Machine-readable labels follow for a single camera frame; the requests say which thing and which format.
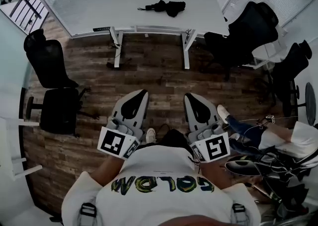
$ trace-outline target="wooden floor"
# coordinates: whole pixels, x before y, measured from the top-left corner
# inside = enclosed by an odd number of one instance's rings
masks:
[[[257,102],[260,94],[252,81],[262,77],[261,70],[235,68],[229,82],[224,82],[219,65],[211,67],[213,74],[201,74],[198,72],[200,64],[212,56],[197,50],[195,43],[189,50],[190,70],[182,70],[179,36],[124,35],[121,63],[125,64],[121,70],[111,70],[106,64],[113,63],[115,49],[110,47],[109,36],[71,40],[50,17],[44,31],[47,39],[61,42],[69,77],[79,84],[79,89],[91,88],[83,98],[83,111],[101,115],[98,121],[78,116],[80,139],[24,127],[27,166],[43,165],[42,170],[29,176],[32,196],[36,204],[50,211],[60,213],[62,200],[80,173],[83,170],[91,172],[102,163],[105,154],[96,149],[100,128],[106,125],[116,101],[131,91],[144,88],[150,93],[145,129],[158,129],[167,123],[186,133],[183,97],[187,92],[202,95],[215,105],[223,104],[239,120],[262,118],[268,113],[276,118],[282,116],[279,103],[270,109],[270,100],[263,105]],[[44,93],[45,89],[33,72],[24,103],[30,96],[34,96],[35,103],[42,103]],[[31,120],[40,121],[39,110],[32,111]],[[283,126],[289,126],[293,121],[277,119]],[[162,129],[159,136],[165,132],[166,129]]]

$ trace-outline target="black buckle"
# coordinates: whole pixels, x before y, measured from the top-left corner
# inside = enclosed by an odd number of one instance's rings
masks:
[[[83,203],[79,213],[84,216],[90,216],[95,218],[97,215],[97,209],[96,206],[94,206],[91,203]]]
[[[245,206],[238,204],[238,203],[234,203],[232,206],[232,209],[233,209],[234,213],[245,212]]]

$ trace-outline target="chair backrest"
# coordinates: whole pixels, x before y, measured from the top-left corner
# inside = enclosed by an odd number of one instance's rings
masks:
[[[312,57],[312,51],[306,41],[294,43],[287,57],[280,63],[276,63],[272,76],[276,81],[292,81],[308,65],[308,59]]]
[[[63,88],[78,86],[66,74],[60,42],[57,40],[46,40],[43,29],[38,29],[25,38],[24,50],[43,87]]]
[[[276,41],[278,18],[264,2],[249,2],[236,21],[229,25],[230,39],[248,53],[261,45]]]

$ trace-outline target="white desk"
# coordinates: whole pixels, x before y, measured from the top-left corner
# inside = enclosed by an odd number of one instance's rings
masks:
[[[189,69],[188,50],[199,31],[228,35],[221,8],[217,0],[163,0],[184,1],[185,10],[173,18],[166,12],[143,11],[146,5],[160,0],[55,0],[46,3],[54,8],[52,14],[65,27],[71,37],[93,34],[93,28],[111,27],[116,44],[122,44],[123,32],[116,35],[115,27],[161,26],[175,27],[182,30],[192,29],[185,43],[186,34],[182,33],[184,67]],[[115,67],[119,67],[121,47],[115,54]]]
[[[17,127],[19,125],[23,126],[39,126],[39,123],[35,122],[24,122],[23,119],[8,119],[0,117],[0,149],[1,149],[1,157],[0,157],[0,165],[5,169],[5,172],[13,179],[16,180],[20,177],[26,176],[33,172],[36,172],[42,169],[41,165],[35,166],[33,168],[27,169],[20,173],[15,173],[15,164],[22,163],[26,161],[26,158],[12,158],[11,149],[12,139],[10,139],[10,130],[15,129],[16,132]]]

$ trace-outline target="blue jeans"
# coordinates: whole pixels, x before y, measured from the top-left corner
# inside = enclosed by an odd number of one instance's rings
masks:
[[[259,127],[255,127],[253,125],[241,123],[231,115],[229,115],[226,118],[226,121],[236,133],[250,139],[250,141],[244,143],[244,145],[242,144],[242,142],[238,142],[234,139],[231,139],[230,146],[239,153],[247,155],[259,154],[257,150],[254,148],[258,149],[258,146],[262,138],[262,134],[266,130],[266,127],[260,129]]]

